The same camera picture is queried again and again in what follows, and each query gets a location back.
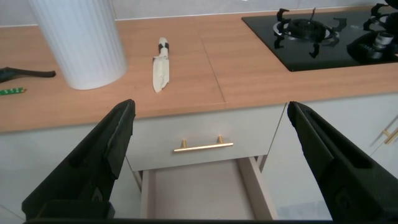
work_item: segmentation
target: gas stove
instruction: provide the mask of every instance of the gas stove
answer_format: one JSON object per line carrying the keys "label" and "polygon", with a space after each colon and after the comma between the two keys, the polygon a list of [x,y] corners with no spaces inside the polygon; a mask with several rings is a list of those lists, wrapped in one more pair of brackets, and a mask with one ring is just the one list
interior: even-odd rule
{"label": "gas stove", "polygon": [[385,4],[242,20],[292,72],[398,62],[398,10]]}

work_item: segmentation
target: cabinet handle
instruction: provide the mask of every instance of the cabinet handle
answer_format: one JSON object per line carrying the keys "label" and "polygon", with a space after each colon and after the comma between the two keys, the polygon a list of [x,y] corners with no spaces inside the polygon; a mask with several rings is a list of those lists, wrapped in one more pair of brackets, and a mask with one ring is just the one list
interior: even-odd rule
{"label": "cabinet handle", "polygon": [[185,152],[185,151],[194,151],[194,150],[202,150],[202,149],[217,149],[221,147],[230,147],[233,146],[233,142],[224,143],[223,137],[218,136],[217,144],[207,145],[207,146],[195,146],[195,147],[187,147],[187,141],[184,139],[181,143],[182,147],[179,149],[174,149],[174,152]]}
{"label": "cabinet handle", "polygon": [[383,130],[383,133],[387,136],[386,140],[384,140],[384,143],[390,144],[398,136],[398,128],[392,134],[390,134],[387,130]]}

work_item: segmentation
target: backsplash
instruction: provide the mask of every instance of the backsplash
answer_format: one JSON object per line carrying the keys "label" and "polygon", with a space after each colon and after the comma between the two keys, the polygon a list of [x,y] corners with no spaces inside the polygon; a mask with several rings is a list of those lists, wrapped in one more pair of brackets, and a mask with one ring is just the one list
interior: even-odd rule
{"label": "backsplash", "polygon": [[[372,5],[383,0],[111,0],[116,19]],[[0,26],[35,25],[27,0],[0,0]]]}

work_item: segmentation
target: wooden countertop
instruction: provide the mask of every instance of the wooden countertop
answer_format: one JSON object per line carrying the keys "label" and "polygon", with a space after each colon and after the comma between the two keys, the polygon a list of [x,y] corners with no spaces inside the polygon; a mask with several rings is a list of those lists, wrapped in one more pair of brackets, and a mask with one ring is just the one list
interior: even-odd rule
{"label": "wooden countertop", "polygon": [[[58,75],[0,83],[0,89],[27,88],[0,96],[0,132],[95,123],[128,98],[144,118],[398,91],[398,63],[288,71],[241,20],[266,14],[275,12],[118,21],[129,70],[85,91],[67,86],[37,26],[2,28],[0,67]],[[156,94],[152,58],[161,36],[170,43],[170,83]]]}

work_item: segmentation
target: white container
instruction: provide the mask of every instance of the white container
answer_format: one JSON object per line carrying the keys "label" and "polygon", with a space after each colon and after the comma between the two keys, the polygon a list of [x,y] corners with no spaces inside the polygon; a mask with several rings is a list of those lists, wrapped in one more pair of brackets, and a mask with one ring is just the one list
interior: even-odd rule
{"label": "white container", "polygon": [[125,74],[127,61],[108,0],[29,2],[72,88],[98,88]]}

